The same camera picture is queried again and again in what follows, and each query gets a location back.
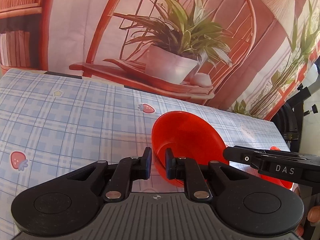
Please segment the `gray ribbed plate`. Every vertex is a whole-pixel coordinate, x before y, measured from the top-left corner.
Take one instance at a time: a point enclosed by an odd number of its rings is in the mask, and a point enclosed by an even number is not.
[[[20,233],[16,240],[253,240],[232,231],[207,204],[189,201],[184,193],[131,193],[120,203],[106,204],[81,230],[52,238]],[[299,239],[294,233],[274,240]]]

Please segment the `metal screw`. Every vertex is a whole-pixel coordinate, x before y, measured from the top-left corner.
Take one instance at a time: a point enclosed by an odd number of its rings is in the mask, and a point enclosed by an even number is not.
[[[209,197],[209,193],[206,191],[196,191],[193,194],[196,198],[205,199]]]
[[[117,199],[121,197],[121,193],[119,191],[108,191],[106,197],[108,199]]]

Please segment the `human hand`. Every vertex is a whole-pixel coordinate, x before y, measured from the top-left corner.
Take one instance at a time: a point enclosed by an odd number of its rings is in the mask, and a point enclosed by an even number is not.
[[[300,196],[300,192],[299,192],[299,188],[296,187],[294,192]],[[312,207],[309,212],[308,212],[308,216],[307,216],[308,220],[311,222],[311,223],[316,223],[318,221],[320,221],[320,206],[314,206]],[[303,226],[302,225],[299,225],[296,229],[296,234],[298,236],[302,236],[303,235]]]

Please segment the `red object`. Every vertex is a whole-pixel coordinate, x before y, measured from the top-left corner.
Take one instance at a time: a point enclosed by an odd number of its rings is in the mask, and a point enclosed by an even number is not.
[[[22,152],[12,152],[10,156],[12,167],[17,170],[19,165],[26,159],[26,156]]]
[[[146,114],[152,114],[155,112],[154,108],[148,104],[140,104],[139,109]]]
[[[153,125],[151,141],[155,154],[155,167],[172,185],[182,187],[179,180],[168,180],[165,174],[165,150],[171,148],[175,157],[193,158],[198,164],[207,165],[216,160],[226,164],[223,158],[226,148],[216,130],[202,118],[182,111],[161,115]]]
[[[272,146],[270,148],[270,150],[281,151],[277,146]],[[282,180],[282,179],[276,179],[276,178],[269,177],[269,176],[262,175],[262,174],[259,174],[259,175],[260,175],[260,178],[262,178],[264,180],[267,180],[267,181],[270,181],[270,182],[272,182],[274,184],[277,184],[279,186],[285,187],[287,189],[291,189],[292,188],[292,185],[293,185],[292,182],[289,182],[289,181],[286,181],[286,180]]]

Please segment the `plaid tablecloth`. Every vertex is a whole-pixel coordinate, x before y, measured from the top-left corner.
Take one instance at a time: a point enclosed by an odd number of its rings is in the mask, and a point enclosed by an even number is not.
[[[155,112],[144,113],[140,104]],[[0,80],[0,239],[18,233],[10,212],[17,194],[99,159],[142,155],[155,120],[174,110],[200,116],[229,146],[289,150],[271,122],[114,85],[9,70]],[[18,169],[12,152],[23,153],[28,166]],[[133,184],[133,191],[182,190],[154,165],[149,180]]]

